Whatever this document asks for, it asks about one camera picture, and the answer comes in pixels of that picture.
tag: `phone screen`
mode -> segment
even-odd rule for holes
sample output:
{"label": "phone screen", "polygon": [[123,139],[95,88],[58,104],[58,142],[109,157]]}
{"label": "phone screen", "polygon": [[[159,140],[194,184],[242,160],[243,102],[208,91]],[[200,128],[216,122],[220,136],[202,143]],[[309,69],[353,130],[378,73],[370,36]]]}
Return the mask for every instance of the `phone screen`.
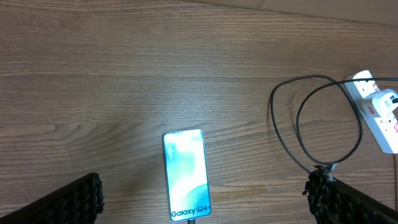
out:
{"label": "phone screen", "polygon": [[209,215],[211,205],[203,132],[166,133],[163,144],[172,221]]}

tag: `power socket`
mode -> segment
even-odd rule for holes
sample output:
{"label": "power socket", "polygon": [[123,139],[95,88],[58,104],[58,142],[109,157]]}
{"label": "power socket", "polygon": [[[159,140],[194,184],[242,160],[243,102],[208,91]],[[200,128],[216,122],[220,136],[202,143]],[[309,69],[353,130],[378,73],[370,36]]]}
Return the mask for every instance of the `power socket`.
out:
{"label": "power socket", "polygon": [[[347,79],[373,78],[369,70],[349,76]],[[357,109],[361,112],[366,124],[384,153],[398,153],[398,121],[393,112],[381,118],[368,115],[363,106],[363,100],[380,91],[375,81],[358,81],[345,83]]]}
{"label": "power socket", "polygon": [[377,91],[362,101],[362,108],[374,118],[387,117],[398,107],[398,103],[393,102],[396,98],[398,94],[394,90]]}

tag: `white power strip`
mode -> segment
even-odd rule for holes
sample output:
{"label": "white power strip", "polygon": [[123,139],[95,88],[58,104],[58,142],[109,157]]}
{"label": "white power strip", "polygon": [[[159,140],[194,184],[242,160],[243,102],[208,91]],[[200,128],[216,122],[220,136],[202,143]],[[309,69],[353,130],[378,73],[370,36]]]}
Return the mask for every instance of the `white power strip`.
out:
{"label": "white power strip", "polygon": [[[362,71],[347,79],[372,78],[368,71]],[[351,95],[357,109],[361,112],[366,124],[369,126],[374,138],[384,153],[398,153],[398,121],[391,113],[385,118],[373,118],[369,116],[362,107],[362,100],[380,91],[375,81],[358,81],[345,83],[349,94]]]}

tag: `wooden table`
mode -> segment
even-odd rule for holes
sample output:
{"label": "wooden table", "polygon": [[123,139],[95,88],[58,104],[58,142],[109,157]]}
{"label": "wooden table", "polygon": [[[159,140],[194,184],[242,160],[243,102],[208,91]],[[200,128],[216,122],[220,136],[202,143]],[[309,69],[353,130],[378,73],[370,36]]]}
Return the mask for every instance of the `wooden table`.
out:
{"label": "wooden table", "polygon": [[[163,1],[0,1],[0,216],[98,172],[96,223],[170,223],[162,134],[202,129],[213,213],[201,223],[315,223],[302,171],[276,138],[276,84],[369,69],[396,77],[392,26]],[[297,159],[294,118],[311,90],[277,92],[281,133]],[[395,87],[386,83],[383,88]],[[358,137],[336,87],[302,113],[318,159],[341,158]],[[394,208],[393,156],[365,127],[335,177]]]}

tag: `charging cable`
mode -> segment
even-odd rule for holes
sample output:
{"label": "charging cable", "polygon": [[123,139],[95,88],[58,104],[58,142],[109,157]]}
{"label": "charging cable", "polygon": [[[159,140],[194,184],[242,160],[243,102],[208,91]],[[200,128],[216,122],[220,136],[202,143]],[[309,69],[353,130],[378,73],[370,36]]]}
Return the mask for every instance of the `charging cable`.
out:
{"label": "charging cable", "polygon": [[[271,118],[272,118],[272,123],[274,124],[274,128],[275,128],[275,132],[276,135],[279,138],[280,143],[283,145],[283,147],[285,148],[287,154],[293,159],[294,162],[297,163],[298,166],[300,166],[305,172],[311,173],[310,170],[308,170],[303,164],[301,164],[291,153],[291,151],[289,150],[289,148],[286,146],[285,142],[282,139],[282,136],[279,133],[278,127],[276,125],[276,121],[275,121],[275,114],[274,114],[274,96],[275,96],[275,92],[277,91],[277,89],[283,85],[298,81],[298,80],[304,80],[304,79],[308,79],[308,78],[322,78],[322,79],[326,79],[331,81],[331,83],[320,86],[318,88],[316,88],[315,90],[313,90],[302,102],[302,104],[300,105],[300,108],[298,109],[298,113],[297,113],[297,117],[296,117],[296,129],[297,129],[297,137],[298,137],[298,141],[300,141],[300,145],[304,150],[304,153],[313,161],[316,162],[317,164],[322,164],[322,165],[330,165],[330,164],[335,164],[335,163],[340,163],[345,161],[346,159],[348,159],[354,152],[355,150],[357,150],[357,148],[359,147],[359,145],[361,144],[362,138],[363,138],[363,127],[362,127],[362,123],[361,123],[361,118],[360,118],[360,113],[357,109],[357,107],[355,106],[355,103],[352,101],[352,99],[349,97],[348,92],[343,88],[343,86],[341,86],[341,84],[344,83],[349,83],[349,82],[358,82],[358,81],[388,81],[388,82],[398,82],[398,78],[358,78],[358,79],[354,79],[354,80],[343,80],[343,81],[336,81],[328,76],[324,76],[324,75],[310,75],[307,77],[298,77],[298,78],[293,78],[291,80],[287,80],[285,82],[282,82],[280,84],[278,84],[271,92],[271,97],[270,97],[270,101],[271,101]],[[317,159],[315,159],[314,157],[311,156],[311,154],[307,151],[307,148],[304,146],[304,142],[301,136],[301,132],[300,132],[300,114],[301,111],[303,110],[304,104],[307,102],[307,100],[314,95],[316,92],[329,87],[329,86],[333,86],[333,85],[337,85],[340,90],[343,92],[343,94],[345,95],[345,97],[347,98],[349,104],[351,105],[354,114],[355,114],[355,118],[358,122],[358,128],[359,128],[359,136],[358,136],[358,140],[354,146],[354,148],[352,150],[350,150],[349,153],[347,153],[347,155],[345,155],[343,158],[338,159],[337,161],[333,161],[333,162],[323,162],[323,161],[319,161]],[[398,103],[398,98],[395,98],[392,100],[393,103]]]}

